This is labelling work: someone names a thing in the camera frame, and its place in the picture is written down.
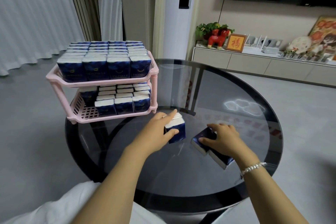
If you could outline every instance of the gray floor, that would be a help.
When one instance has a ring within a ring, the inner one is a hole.
[[[0,222],[87,181],[65,142],[65,114],[45,75],[55,58],[0,78]],[[310,223],[336,223],[336,89],[235,74],[269,102],[283,130],[274,179]],[[75,93],[66,89],[68,99]],[[160,215],[167,223],[203,216]],[[218,223],[258,223],[250,200]]]

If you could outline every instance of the silver bracelet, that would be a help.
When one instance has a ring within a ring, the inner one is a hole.
[[[265,165],[267,165],[266,162],[260,162],[260,163],[258,163],[258,164],[256,164],[256,165],[253,165],[253,166],[250,166],[250,167],[248,167],[248,168],[245,168],[245,170],[241,171],[241,173],[240,173],[240,178],[242,179],[242,178],[243,178],[243,175],[245,175],[246,173],[248,173],[248,172],[250,172],[250,171],[252,171],[252,170],[254,170],[254,169],[257,169],[257,168],[259,168],[259,167],[263,167],[263,166],[265,166]]]

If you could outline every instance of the black table frame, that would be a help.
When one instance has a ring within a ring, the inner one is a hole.
[[[184,60],[167,60],[161,59],[157,60],[158,64],[178,64],[178,65],[189,65],[192,67],[192,74],[195,74],[195,70],[198,68],[198,77],[195,82],[195,93],[192,99],[192,103],[186,105],[186,108],[178,108],[180,112],[186,112],[191,115],[195,115],[194,107],[195,101],[197,99],[199,86],[201,84],[201,79],[203,75],[203,71],[207,70],[209,72],[218,74],[222,77],[229,79],[230,81],[234,82],[236,85],[240,86],[244,89],[257,103],[260,103],[262,106],[267,108],[267,122],[278,122],[278,119],[266,102],[266,100],[251,86],[240,80],[239,78],[231,75],[223,70],[210,67],[207,65],[199,64],[196,62],[191,61],[184,61]],[[170,107],[161,107],[164,109],[174,109],[174,106]],[[81,168],[81,170],[87,175],[89,179],[94,182],[103,182],[107,173],[104,171],[104,163],[107,149],[115,135],[118,131],[130,120],[134,117],[125,118],[123,121],[120,122],[118,126],[116,126],[113,131],[108,134],[107,128],[104,121],[99,122],[91,122],[91,128],[95,134],[99,147],[101,148],[101,154],[99,157],[98,165],[96,165],[92,159],[88,156],[81,140],[79,138],[78,133],[78,124],[72,124],[69,120],[66,119],[65,121],[65,133],[66,133],[66,141],[72,154],[75,162]],[[271,151],[268,149],[267,156],[265,158],[265,162],[270,163],[273,167],[277,167],[280,159],[281,159],[282,148],[279,149],[278,152]],[[273,175],[276,168],[268,169],[267,171],[270,175]],[[204,196],[197,196],[197,197],[169,197],[164,195],[157,195],[149,192],[145,192],[139,189],[136,189],[134,195],[134,201],[139,205],[145,207],[154,212],[170,212],[175,214],[183,214],[183,215],[190,215],[190,214],[201,214],[201,213],[208,213],[207,216],[202,220],[201,223],[212,223],[218,216],[220,216],[226,209],[230,206],[237,204],[238,202],[242,201],[243,199],[247,198],[247,190],[245,183],[240,183],[235,187],[232,187],[228,190],[217,192],[211,195],[204,195]]]

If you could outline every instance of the right hand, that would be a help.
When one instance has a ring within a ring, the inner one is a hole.
[[[207,124],[207,126],[217,132],[217,139],[200,138],[199,141],[202,144],[233,158],[236,158],[242,150],[246,149],[246,144],[241,140],[234,126],[223,123]]]

